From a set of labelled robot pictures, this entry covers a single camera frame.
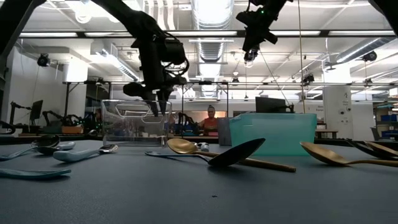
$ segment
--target woman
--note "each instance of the woman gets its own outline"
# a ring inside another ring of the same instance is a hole
[[[216,109],[209,105],[207,108],[208,118],[204,119],[199,123],[200,127],[205,130],[205,133],[217,132],[217,119],[214,117],[216,114]]]

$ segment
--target teal plastic bin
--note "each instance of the teal plastic bin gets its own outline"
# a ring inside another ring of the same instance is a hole
[[[316,127],[315,114],[251,113],[229,121],[232,146],[266,139],[255,156],[308,156],[300,142],[313,142]]]

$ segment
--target gray table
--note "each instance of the gray table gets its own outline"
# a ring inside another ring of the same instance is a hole
[[[76,150],[99,147],[78,141]],[[27,147],[0,146],[0,153]],[[348,159],[370,156],[327,146]],[[0,179],[0,223],[397,223],[398,170],[375,165],[330,167],[312,157],[263,157],[297,173],[208,167],[200,159],[147,157],[121,148],[64,164],[29,154],[1,168],[71,169],[49,181]],[[211,145],[211,151],[222,151]],[[168,149],[156,149],[167,153]]]

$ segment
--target clear plastic bin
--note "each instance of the clear plastic bin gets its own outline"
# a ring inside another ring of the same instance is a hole
[[[249,113],[229,121],[232,146],[266,139],[255,156],[308,156],[300,142],[313,142],[316,127],[315,114]]]
[[[155,116],[143,100],[103,100],[103,143],[118,146],[164,147],[169,132],[169,116],[172,111],[170,102],[165,104],[165,115],[159,111]]]

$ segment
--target gold spoon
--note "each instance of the gold spoon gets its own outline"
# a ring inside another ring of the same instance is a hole
[[[375,159],[366,159],[360,161],[347,161],[341,155],[333,152],[332,150],[325,149],[324,147],[318,146],[310,142],[300,142],[301,146],[314,158],[324,163],[334,166],[348,166],[351,164],[375,164],[382,166],[398,167],[398,161],[384,161]]]
[[[219,154],[214,152],[201,152],[198,151],[197,147],[190,141],[185,139],[170,139],[167,141],[167,145],[171,150],[173,150],[177,154],[199,154],[202,156],[208,157],[216,157]],[[245,159],[243,161],[239,161],[239,164],[253,167],[260,167],[266,169],[274,169],[286,172],[296,172],[295,167],[285,166],[280,164],[275,164],[271,162],[259,161],[256,159]]]
[[[382,152],[383,154],[386,154],[388,156],[392,156],[392,157],[396,157],[398,156],[398,152],[390,149],[386,146],[382,146],[380,144],[376,144],[374,142],[367,142],[365,141],[365,144],[369,147],[371,147],[373,150],[375,150],[376,152]]]

